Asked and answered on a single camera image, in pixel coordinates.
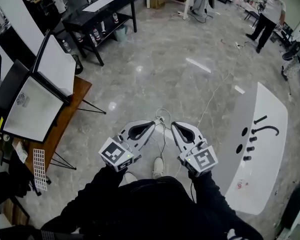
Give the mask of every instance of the white paper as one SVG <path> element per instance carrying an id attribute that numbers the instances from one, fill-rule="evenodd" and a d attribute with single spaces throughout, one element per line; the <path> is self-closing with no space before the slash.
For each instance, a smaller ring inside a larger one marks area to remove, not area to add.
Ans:
<path id="1" fill-rule="evenodd" d="M 94 13 L 101 9 L 102 7 L 106 6 L 107 4 L 111 3 L 114 0 L 98 0 L 89 5 L 87 8 L 83 9 L 85 12 Z"/>
<path id="2" fill-rule="evenodd" d="M 16 145 L 15 151 L 20 159 L 20 161 L 24 164 L 27 157 L 28 153 L 25 151 L 24 146 L 22 143 L 19 141 L 18 145 Z"/>

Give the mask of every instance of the black pants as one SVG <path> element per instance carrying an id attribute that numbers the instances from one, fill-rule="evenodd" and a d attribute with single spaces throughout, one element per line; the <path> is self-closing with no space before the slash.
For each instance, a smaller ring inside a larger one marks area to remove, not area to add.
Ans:
<path id="1" fill-rule="evenodd" d="M 262 36 L 259 39 L 258 48 L 262 49 L 266 42 L 268 41 L 269 37 L 272 34 L 272 31 L 276 27 L 276 23 L 273 23 L 270 19 L 268 19 L 266 16 L 264 16 L 262 13 L 260 14 L 260 19 L 258 24 L 256 25 L 256 28 L 254 30 L 254 33 L 252 34 L 252 39 L 256 40 L 258 36 L 260 35 L 261 31 L 265 28 L 265 30 L 262 33 Z"/>

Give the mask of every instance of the white shoe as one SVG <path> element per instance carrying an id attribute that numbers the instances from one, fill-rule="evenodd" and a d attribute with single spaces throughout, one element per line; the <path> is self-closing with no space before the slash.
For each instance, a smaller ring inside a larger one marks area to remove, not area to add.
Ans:
<path id="1" fill-rule="evenodd" d="M 158 179 L 162 177 L 164 175 L 164 169 L 165 169 L 164 161 L 162 160 L 161 157 L 157 157 L 153 163 L 152 177 L 154 179 Z"/>
<path id="2" fill-rule="evenodd" d="M 134 176 L 131 172 L 126 172 L 124 174 L 124 178 L 127 184 L 130 184 L 132 182 L 136 182 L 138 179 L 136 178 L 136 176 Z"/>

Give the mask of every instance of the man in white shirt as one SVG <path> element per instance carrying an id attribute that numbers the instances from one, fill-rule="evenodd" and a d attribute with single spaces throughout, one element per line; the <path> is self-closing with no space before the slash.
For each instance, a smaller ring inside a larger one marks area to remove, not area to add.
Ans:
<path id="1" fill-rule="evenodd" d="M 265 3 L 265 9 L 260 14 L 254 33 L 245 34 L 248 38 L 255 41 L 265 28 L 256 48 L 257 53 L 260 53 L 260 50 L 265 46 L 276 25 L 278 23 L 283 25 L 286 18 L 286 5 L 282 0 L 263 0 L 263 2 Z"/>

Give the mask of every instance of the black knob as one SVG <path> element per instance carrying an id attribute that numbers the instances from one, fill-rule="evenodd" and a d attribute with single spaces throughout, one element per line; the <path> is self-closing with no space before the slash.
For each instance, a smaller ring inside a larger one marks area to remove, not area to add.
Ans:
<path id="1" fill-rule="evenodd" d="M 250 161 L 251 159 L 252 157 L 250 155 L 243 157 L 243 161 Z"/>
<path id="2" fill-rule="evenodd" d="M 251 138 L 249 139 L 250 142 L 255 142 L 256 140 L 257 140 L 257 137 L 251 137 Z"/>
<path id="3" fill-rule="evenodd" d="M 250 151 L 254 151 L 255 147 L 254 146 L 249 146 L 246 148 L 246 151 L 250 152 Z"/>

